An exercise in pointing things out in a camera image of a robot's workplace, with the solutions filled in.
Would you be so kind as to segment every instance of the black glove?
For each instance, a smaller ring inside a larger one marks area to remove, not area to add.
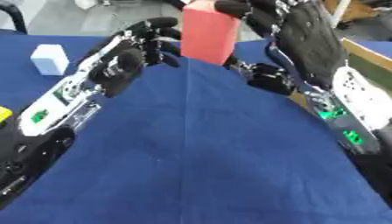
[[[116,44],[100,57],[100,63],[89,73],[90,80],[101,84],[107,97],[113,97],[139,77],[144,67],[162,62],[171,67],[179,67],[175,58],[163,52],[180,57],[180,50],[175,45],[159,39],[180,39],[180,32],[172,28],[177,23],[177,19],[173,17],[157,17],[133,24],[89,51],[80,61],[80,69],[83,69],[83,63],[91,56],[108,45]]]
[[[329,89],[347,53],[321,10],[320,1],[218,0],[217,11],[243,19],[262,37],[272,36],[276,46],[294,63],[301,78]]]

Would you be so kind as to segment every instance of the red cube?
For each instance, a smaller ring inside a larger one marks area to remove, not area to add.
[[[189,3],[183,19],[181,54],[223,65],[235,48],[240,20],[216,11],[211,0]]]

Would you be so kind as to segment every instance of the white cube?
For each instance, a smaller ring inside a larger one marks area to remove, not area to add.
[[[42,75],[63,75],[69,64],[61,45],[39,45],[31,60]]]

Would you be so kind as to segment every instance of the robotic hand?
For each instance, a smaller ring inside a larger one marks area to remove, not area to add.
[[[218,0],[269,41],[281,68],[227,60],[248,84],[282,95],[296,89],[336,136],[368,183],[392,207],[392,100],[348,65],[348,54],[317,0]]]
[[[88,52],[75,74],[17,115],[0,109],[0,207],[12,202],[65,153],[75,132],[100,110],[102,101],[119,95],[144,67],[161,62],[179,66],[163,53],[179,56],[179,49],[159,40],[180,39],[179,31],[172,29],[176,24],[171,17],[133,24]]]

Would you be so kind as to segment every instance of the blue tablecloth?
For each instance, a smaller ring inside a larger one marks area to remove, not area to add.
[[[0,104],[20,109],[58,80],[30,62],[38,44],[63,45],[70,74],[100,39],[0,40]],[[392,54],[390,43],[365,45]],[[267,61],[262,47],[241,43],[236,51]],[[391,222],[392,212],[315,117],[235,73],[188,59],[180,69],[145,69],[0,212],[2,224]]]

